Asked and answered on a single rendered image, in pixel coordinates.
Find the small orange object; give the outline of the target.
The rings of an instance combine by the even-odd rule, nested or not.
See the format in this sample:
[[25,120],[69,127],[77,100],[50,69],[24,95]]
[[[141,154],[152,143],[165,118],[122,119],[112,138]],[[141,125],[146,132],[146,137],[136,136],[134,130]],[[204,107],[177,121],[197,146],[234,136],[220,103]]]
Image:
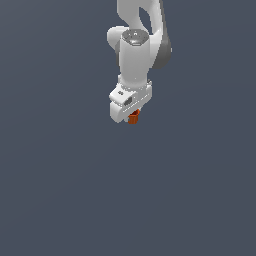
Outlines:
[[128,116],[128,123],[129,124],[136,124],[138,122],[138,116],[140,114],[140,110],[135,110],[132,114]]

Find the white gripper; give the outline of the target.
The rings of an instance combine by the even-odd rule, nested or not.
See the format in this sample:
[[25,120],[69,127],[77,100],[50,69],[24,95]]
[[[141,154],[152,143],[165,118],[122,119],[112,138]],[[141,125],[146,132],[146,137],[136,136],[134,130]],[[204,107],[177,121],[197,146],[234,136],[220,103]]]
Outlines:
[[128,116],[137,109],[141,109],[152,97],[152,82],[148,81],[144,86],[137,89],[118,83],[115,89],[109,94],[110,117],[120,123],[127,121]]

